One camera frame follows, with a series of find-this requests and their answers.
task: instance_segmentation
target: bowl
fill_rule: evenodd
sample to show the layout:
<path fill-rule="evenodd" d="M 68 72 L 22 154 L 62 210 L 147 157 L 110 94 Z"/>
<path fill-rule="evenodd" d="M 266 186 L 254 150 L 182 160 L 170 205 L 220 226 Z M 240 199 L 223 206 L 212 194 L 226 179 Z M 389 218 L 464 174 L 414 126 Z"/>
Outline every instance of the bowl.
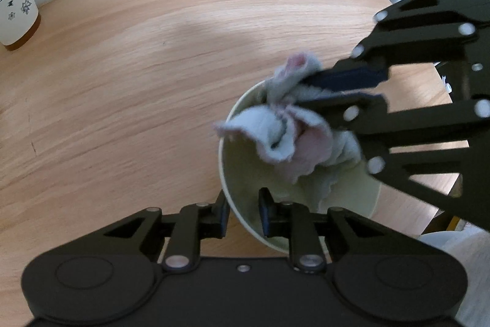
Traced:
<path fill-rule="evenodd" d="M 233 106 L 227 121 L 241 111 L 258 105 L 264 81 L 249 89 Z M 323 168 L 316 168 L 308 176 L 302 176 L 296 184 L 283 180 L 274 166 L 262 161 L 257 155 L 255 143 L 239 138 L 233 141 L 221 139 L 218 154 L 221 186 L 231 209 L 257 240 L 283 253 L 288 253 L 288 240 L 282 237 L 267 238 L 262 232 L 258 208 L 258 193 L 268 187 L 276 202 L 294 201 L 317 212 L 312 193 L 318 190 Z M 361 161 L 351 169 L 343 170 L 330 194 L 320 202 L 318 212 L 326 213 L 329 207 L 339 206 L 371 218 L 376 208 L 381 183 L 366 172 Z"/>

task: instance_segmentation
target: wooden table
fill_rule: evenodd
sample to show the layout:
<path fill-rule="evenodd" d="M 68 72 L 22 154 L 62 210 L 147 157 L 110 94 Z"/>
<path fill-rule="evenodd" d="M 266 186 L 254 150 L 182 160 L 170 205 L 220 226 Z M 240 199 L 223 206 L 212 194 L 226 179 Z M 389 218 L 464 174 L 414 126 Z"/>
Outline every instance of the wooden table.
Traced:
<path fill-rule="evenodd" d="M 388 0 L 55 0 L 20 50 L 0 50 L 0 320 L 30 319 L 30 259 L 148 206 L 220 190 L 213 121 L 298 49 L 325 66 Z M 393 69 L 391 110 L 449 102 L 431 64 Z M 432 184 L 448 191 L 454 177 Z M 435 208 L 383 187 L 375 219 L 417 234 Z M 232 217 L 204 254 L 276 253 Z"/>

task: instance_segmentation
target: silver screw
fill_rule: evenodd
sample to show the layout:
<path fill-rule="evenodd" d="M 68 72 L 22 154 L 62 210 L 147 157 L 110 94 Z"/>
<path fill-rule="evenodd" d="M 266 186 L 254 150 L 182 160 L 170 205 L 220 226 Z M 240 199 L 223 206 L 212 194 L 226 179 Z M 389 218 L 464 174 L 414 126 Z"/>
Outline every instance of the silver screw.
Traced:
<path fill-rule="evenodd" d="M 250 265 L 239 265 L 237 267 L 237 270 L 242 273 L 248 272 L 250 269 L 251 269 Z"/>
<path fill-rule="evenodd" d="M 303 255 L 300 258 L 300 264 L 306 268 L 316 268 L 323 263 L 320 255 Z"/>
<path fill-rule="evenodd" d="M 352 49 L 352 52 L 350 52 L 350 56 L 351 56 L 351 58 L 355 59 L 355 58 L 361 56 L 363 51 L 364 51 L 364 46 L 357 45 L 354 49 Z"/>
<path fill-rule="evenodd" d="M 356 117 L 359 115 L 359 111 L 359 107 L 350 106 L 344 111 L 344 121 L 351 122 L 352 120 L 356 119 Z"/>
<path fill-rule="evenodd" d="M 388 12 L 386 10 L 381 10 L 380 12 L 378 12 L 374 15 L 374 20 L 376 20 L 376 21 L 384 20 L 384 19 L 386 19 L 387 15 L 388 15 Z"/>
<path fill-rule="evenodd" d="M 478 100 L 475 104 L 475 114 L 480 118 L 490 117 L 490 100 Z"/>
<path fill-rule="evenodd" d="M 461 35 L 468 36 L 475 33 L 476 27 L 471 23 L 463 23 L 458 27 L 458 31 Z"/>
<path fill-rule="evenodd" d="M 165 259 L 165 264 L 169 268 L 179 269 L 184 268 L 189 265 L 190 260 L 187 256 L 184 255 L 171 255 L 167 259 Z"/>
<path fill-rule="evenodd" d="M 373 157 L 367 162 L 367 171 L 371 175 L 376 175 L 377 173 L 381 172 L 385 168 L 385 161 L 383 160 L 383 157 Z"/>

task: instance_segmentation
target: cloth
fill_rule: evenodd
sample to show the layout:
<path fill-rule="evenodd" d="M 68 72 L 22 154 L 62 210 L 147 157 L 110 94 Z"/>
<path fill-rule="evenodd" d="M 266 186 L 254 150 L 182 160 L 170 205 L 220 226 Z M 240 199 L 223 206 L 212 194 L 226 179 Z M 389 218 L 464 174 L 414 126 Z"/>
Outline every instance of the cloth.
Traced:
<path fill-rule="evenodd" d="M 454 256 L 468 275 L 468 290 L 456 320 L 465 327 L 490 327 L 490 233 L 472 226 L 420 236 L 420 241 Z"/>
<path fill-rule="evenodd" d="M 296 184 L 300 176 L 322 168 L 322 196 L 330 192 L 344 168 L 361 160 L 361 148 L 349 131 L 332 130 L 316 112 L 294 103 L 332 96 L 329 90 L 311 88 L 300 82 L 322 69 L 310 53 L 298 53 L 276 69 L 258 95 L 259 104 L 250 107 L 215 128 L 220 137 L 243 135 L 256 143 L 257 154 L 286 181 Z"/>

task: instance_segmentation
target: towel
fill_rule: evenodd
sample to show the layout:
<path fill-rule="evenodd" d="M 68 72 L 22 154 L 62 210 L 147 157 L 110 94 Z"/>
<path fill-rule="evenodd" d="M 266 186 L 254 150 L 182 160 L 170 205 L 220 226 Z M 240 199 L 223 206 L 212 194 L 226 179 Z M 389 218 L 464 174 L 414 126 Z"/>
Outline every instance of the towel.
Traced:
<path fill-rule="evenodd" d="M 361 161 L 361 148 L 349 131 L 332 130 L 327 121 L 311 110 L 297 107 L 300 101 L 331 97 L 333 92 L 300 82 L 322 69 L 311 53 L 290 56 L 267 79 L 258 95 L 258 106 L 250 107 L 230 121 L 215 125 L 220 137 L 242 135 L 256 143 L 258 156 L 273 164 L 278 175 L 296 184 L 300 176 L 322 168 L 323 200 L 339 173 Z"/>

